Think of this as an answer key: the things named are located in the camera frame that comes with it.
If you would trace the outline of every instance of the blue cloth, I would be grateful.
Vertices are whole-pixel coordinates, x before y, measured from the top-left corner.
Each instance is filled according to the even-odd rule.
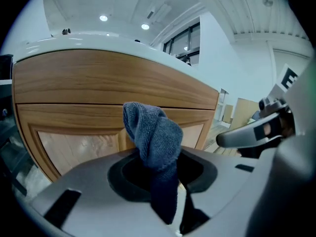
[[[161,108],[137,102],[123,105],[123,121],[144,166],[151,170],[151,206],[171,224],[177,209],[177,159],[183,132]]]

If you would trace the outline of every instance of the black metal frame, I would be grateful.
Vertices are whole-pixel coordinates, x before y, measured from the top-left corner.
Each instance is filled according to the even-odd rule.
[[[185,34],[186,32],[188,32],[188,51],[186,52],[183,52],[181,54],[178,54],[177,55],[177,58],[181,58],[182,56],[185,56],[185,55],[189,55],[189,56],[192,56],[192,55],[196,55],[196,54],[199,54],[199,47],[196,47],[196,48],[193,48],[191,50],[191,33],[192,33],[192,30],[193,28],[199,26],[199,22],[188,27],[187,29],[185,29],[184,31],[182,31],[181,33],[177,34],[175,37],[173,37],[171,40],[169,40],[168,42],[166,42],[164,45],[163,45],[163,51],[165,53],[168,53],[168,54],[171,54],[171,50],[172,50],[172,44],[174,43],[174,40],[177,39],[178,37],[180,37],[182,34]]]

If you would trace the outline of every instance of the ceiling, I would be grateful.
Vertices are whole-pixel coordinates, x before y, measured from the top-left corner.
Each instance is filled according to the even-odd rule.
[[[53,34],[72,31],[114,32],[151,42],[167,25],[198,0],[44,0],[48,26]],[[107,22],[99,19],[108,17]],[[148,31],[141,25],[150,25]]]
[[[44,0],[53,35],[64,28],[72,32],[111,32],[152,45],[165,41],[163,36],[175,28],[175,21],[181,22],[179,18],[190,9],[201,9],[201,4],[213,14],[231,42],[245,36],[265,38],[268,34],[308,41],[287,0]],[[107,22],[100,21],[102,14],[108,16]],[[141,29],[143,23],[150,29]]]

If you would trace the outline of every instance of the wooden panel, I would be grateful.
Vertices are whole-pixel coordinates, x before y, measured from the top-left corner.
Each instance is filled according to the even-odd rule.
[[[116,135],[38,134],[49,159],[61,175],[80,163],[119,151]]]
[[[198,124],[183,128],[183,138],[181,145],[189,148],[195,148],[203,126],[204,124]]]
[[[209,110],[163,110],[184,128],[183,143],[196,148],[214,116]],[[52,181],[80,162],[134,147],[124,129],[122,106],[18,104],[17,112],[30,154]]]
[[[231,116],[233,113],[233,106],[232,105],[226,105],[224,110],[224,116],[223,121],[230,124],[231,123]]]
[[[123,104],[215,110],[218,92],[164,65],[101,50],[65,50],[14,66],[15,102]]]
[[[258,110],[259,105],[257,102],[238,98],[230,130],[247,125],[249,119]]]

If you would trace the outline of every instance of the recessed light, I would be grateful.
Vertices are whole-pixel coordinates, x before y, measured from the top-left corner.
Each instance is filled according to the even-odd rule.
[[[149,29],[149,25],[147,25],[147,24],[142,24],[142,28],[143,28],[144,30],[148,30],[148,29]]]
[[[107,20],[108,20],[108,17],[105,16],[105,15],[101,15],[101,16],[100,16],[100,20],[101,20],[101,21],[107,21]]]

